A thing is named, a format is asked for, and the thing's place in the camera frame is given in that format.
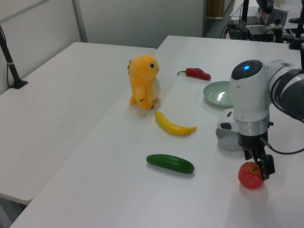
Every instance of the red chili pepper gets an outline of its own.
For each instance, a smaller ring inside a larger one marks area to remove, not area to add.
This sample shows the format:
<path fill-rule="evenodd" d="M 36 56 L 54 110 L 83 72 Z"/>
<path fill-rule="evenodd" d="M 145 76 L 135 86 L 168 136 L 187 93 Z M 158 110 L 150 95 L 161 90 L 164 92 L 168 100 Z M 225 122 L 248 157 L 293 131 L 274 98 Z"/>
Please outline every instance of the red chili pepper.
<path fill-rule="evenodd" d="M 205 73 L 203 70 L 201 70 L 199 68 L 187 68 L 184 71 L 178 72 L 177 75 L 179 73 L 186 73 L 186 75 L 189 77 L 195 77 L 195 78 L 199 78 L 199 79 L 203 79 L 203 80 L 211 79 L 210 74 Z"/>

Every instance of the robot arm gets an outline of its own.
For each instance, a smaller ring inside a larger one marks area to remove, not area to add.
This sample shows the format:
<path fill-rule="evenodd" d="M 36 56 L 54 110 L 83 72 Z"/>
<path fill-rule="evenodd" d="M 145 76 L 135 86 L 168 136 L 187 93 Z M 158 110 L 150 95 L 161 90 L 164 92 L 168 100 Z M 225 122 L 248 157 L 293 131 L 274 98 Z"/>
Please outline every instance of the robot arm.
<path fill-rule="evenodd" d="M 238 132 L 245 159 L 253 158 L 266 180 L 275 172 L 273 157 L 265 153 L 261 140 L 268 140 L 267 131 L 273 124 L 269 105 L 303 121 L 304 71 L 282 60 L 245 61 L 232 71 L 230 91 L 234 108 L 225 110 L 218 127 Z"/>

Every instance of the light green plate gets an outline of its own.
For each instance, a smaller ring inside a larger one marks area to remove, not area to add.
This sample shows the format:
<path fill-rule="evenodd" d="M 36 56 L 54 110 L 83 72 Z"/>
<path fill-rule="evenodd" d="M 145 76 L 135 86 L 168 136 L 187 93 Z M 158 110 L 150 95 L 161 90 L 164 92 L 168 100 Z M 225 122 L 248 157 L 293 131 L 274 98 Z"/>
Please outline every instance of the light green plate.
<path fill-rule="evenodd" d="M 232 108 L 230 82 L 219 81 L 209 84 L 204 89 L 204 97 L 210 103 L 226 108 Z"/>

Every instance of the green cucumber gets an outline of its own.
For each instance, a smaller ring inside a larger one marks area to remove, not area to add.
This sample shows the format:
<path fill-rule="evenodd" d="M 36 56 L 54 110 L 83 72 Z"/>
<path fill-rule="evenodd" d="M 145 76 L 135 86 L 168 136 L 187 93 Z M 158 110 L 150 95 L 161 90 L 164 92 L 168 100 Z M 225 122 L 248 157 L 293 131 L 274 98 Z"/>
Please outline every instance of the green cucumber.
<path fill-rule="evenodd" d="M 190 161 L 172 155 L 152 154 L 146 160 L 149 164 L 177 172 L 193 173 L 194 171 L 194 165 Z"/>

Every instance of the stuffed animal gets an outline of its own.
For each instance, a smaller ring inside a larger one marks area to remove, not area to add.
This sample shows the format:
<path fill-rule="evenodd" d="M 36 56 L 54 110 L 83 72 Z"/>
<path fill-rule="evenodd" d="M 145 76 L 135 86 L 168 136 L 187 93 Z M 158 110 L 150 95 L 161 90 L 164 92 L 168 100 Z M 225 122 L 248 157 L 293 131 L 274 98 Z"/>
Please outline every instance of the stuffed animal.
<path fill-rule="evenodd" d="M 138 56 L 129 61 L 128 70 L 132 90 L 129 104 L 137 102 L 144 109 L 152 109 L 153 100 L 160 94 L 160 85 L 156 78 L 160 69 L 155 57 Z"/>

